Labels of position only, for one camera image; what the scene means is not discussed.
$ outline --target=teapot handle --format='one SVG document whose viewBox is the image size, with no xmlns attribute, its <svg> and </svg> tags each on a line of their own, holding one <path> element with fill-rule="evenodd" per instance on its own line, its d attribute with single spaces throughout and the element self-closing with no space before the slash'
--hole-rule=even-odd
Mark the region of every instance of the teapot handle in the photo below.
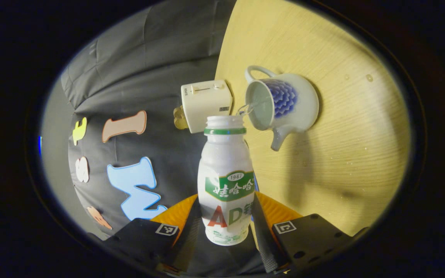
<svg viewBox="0 0 445 278">
<path fill-rule="evenodd" d="M 267 74 L 269 77 L 274 77 L 276 76 L 276 74 L 264 67 L 260 67 L 260 66 L 249 66 L 246 70 L 245 70 L 245 79 L 247 80 L 248 83 L 250 83 L 251 81 L 255 80 L 255 77 L 252 76 L 252 74 L 250 73 L 252 70 L 258 70 L 260 72 L 263 72 L 265 74 Z"/>
</svg>

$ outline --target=red letter a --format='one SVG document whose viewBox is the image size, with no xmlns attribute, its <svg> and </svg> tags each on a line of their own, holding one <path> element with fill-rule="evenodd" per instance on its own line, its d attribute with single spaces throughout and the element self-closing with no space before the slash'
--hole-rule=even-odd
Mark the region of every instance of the red letter a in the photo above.
<svg viewBox="0 0 445 278">
<path fill-rule="evenodd" d="M 211 221 L 207 226 L 213 227 L 214 225 L 221 225 L 222 228 L 227 227 L 221 206 L 217 206 L 216 211 L 214 212 L 214 215 L 212 215 Z"/>
</svg>

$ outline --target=screw hole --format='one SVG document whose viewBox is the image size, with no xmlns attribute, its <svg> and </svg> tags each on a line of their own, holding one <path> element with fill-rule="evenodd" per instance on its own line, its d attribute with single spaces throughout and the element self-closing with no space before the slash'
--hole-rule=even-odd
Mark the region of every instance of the screw hole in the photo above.
<svg viewBox="0 0 445 278">
<path fill-rule="evenodd" d="M 313 257 L 309 260 L 309 264 L 315 262 L 316 260 L 320 259 L 320 257 Z"/>
<path fill-rule="evenodd" d="M 293 255 L 293 257 L 294 257 L 295 259 L 300 259 L 300 258 L 303 257 L 304 255 L 305 255 L 305 252 L 303 252 L 303 251 L 298 251 L 298 252 L 295 253 L 295 255 Z"/>
</svg>

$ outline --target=blue floral pattern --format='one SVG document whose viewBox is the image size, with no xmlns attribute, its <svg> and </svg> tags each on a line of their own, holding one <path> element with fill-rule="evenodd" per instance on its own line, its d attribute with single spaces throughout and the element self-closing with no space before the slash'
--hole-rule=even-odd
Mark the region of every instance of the blue floral pattern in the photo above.
<svg viewBox="0 0 445 278">
<path fill-rule="evenodd" d="M 277 79 L 264 79 L 262 82 L 269 87 L 274 100 L 274 118 L 286 116 L 293 111 L 298 94 L 291 85 Z"/>
</svg>

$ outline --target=wooden table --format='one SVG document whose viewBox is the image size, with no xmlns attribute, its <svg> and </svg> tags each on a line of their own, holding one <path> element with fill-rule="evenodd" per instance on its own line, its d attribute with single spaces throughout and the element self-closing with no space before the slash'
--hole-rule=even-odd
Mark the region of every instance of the wooden table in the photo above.
<svg viewBox="0 0 445 278">
<path fill-rule="evenodd" d="M 244 104 L 244 70 L 295 73 L 316 87 L 320 113 L 275 152 L 272 131 L 245 117 L 260 191 L 302 215 L 319 213 L 350 236 L 372 225 L 396 193 L 410 151 L 408 112 L 380 58 L 321 15 L 284 0 L 238 0 L 215 79 Z M 256 78 L 264 78 L 253 72 Z"/>
</svg>

